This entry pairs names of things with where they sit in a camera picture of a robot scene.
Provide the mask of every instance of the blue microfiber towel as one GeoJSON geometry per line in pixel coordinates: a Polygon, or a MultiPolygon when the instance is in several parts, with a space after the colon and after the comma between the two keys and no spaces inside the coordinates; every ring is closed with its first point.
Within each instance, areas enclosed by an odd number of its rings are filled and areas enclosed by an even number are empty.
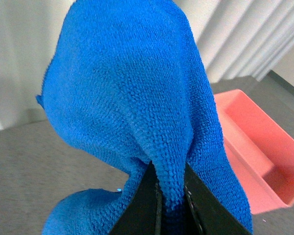
{"type": "Polygon", "coordinates": [[[129,174],[122,193],[89,189],[59,202],[44,235],[108,234],[149,161],[167,234],[183,234],[186,162],[252,231],[190,25],[171,0],[77,0],[37,100],[67,144],[129,174]]]}

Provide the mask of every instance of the pink bin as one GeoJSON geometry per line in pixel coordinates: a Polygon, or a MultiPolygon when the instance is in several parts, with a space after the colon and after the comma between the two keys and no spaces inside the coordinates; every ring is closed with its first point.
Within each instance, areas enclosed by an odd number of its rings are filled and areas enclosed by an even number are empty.
{"type": "Polygon", "coordinates": [[[215,95],[231,166],[253,214],[294,204],[294,139],[244,92],[215,95]]]}

